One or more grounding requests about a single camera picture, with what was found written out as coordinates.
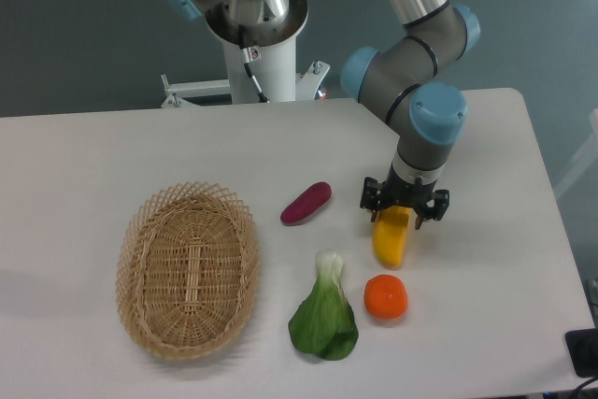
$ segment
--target bok choy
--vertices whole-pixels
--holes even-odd
[[[332,250],[316,256],[314,287],[289,321],[291,342],[297,350],[325,360],[347,357],[359,337],[353,310],[340,284],[343,259]]]

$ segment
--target metal bracket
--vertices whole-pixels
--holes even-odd
[[[326,91],[321,83],[329,71],[329,64],[315,61],[304,75],[296,74],[295,100],[299,102],[319,100],[325,97]],[[162,107],[195,107],[196,104],[188,102],[185,98],[211,97],[231,93],[231,85],[228,79],[170,84],[166,74],[162,74],[162,83],[166,95]]]

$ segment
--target black cable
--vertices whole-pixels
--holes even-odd
[[[247,46],[245,45],[245,27],[243,25],[239,25],[238,40],[239,40],[239,48],[241,50],[244,50]],[[266,97],[265,94],[263,93],[262,87],[260,86],[258,79],[256,79],[255,76],[253,75],[253,72],[251,71],[251,67],[249,66],[249,63],[243,63],[243,67],[245,67],[245,73],[247,74],[247,76],[253,81],[253,86],[255,87],[255,91],[258,94],[258,97],[260,98],[260,103],[268,103],[269,102],[268,97]]]
[[[588,385],[595,382],[596,380],[598,380],[598,376],[590,378],[590,379],[586,380],[585,382],[581,383],[577,388],[575,388],[571,392],[571,394],[569,394],[569,397],[567,399],[578,399],[579,392],[581,392],[581,390],[583,390],[584,387],[587,387]]]

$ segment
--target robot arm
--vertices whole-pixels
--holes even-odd
[[[476,43],[479,24],[449,0],[391,1],[406,37],[383,53],[357,50],[341,84],[400,136],[386,180],[365,179],[361,207],[373,212],[372,221],[388,207],[413,208],[419,229],[423,221],[441,220],[449,206],[449,192],[435,192],[434,185],[467,115],[460,91],[425,83]]]
[[[212,31],[240,48],[245,47],[243,33],[258,46],[284,42],[300,31],[307,15],[306,0],[170,1],[179,11],[205,12]],[[449,192],[434,191],[434,185],[467,114],[460,91],[428,81],[476,43],[479,24],[467,7],[453,6],[449,0],[391,2],[406,37],[385,52],[357,50],[342,70],[341,85],[400,136],[387,178],[365,179],[361,207],[372,211],[372,220],[388,207],[413,208],[419,228],[423,221],[442,219],[449,206]],[[227,65],[233,86],[228,60]],[[285,74],[292,77],[288,84],[267,85]],[[235,85],[247,96],[250,89],[242,82],[247,78]],[[275,76],[260,77],[260,82],[276,98],[294,94],[294,65],[292,71],[280,69]]]

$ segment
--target orange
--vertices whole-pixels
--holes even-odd
[[[400,317],[409,304],[403,281],[391,275],[378,275],[368,280],[363,302],[370,315],[384,320]]]

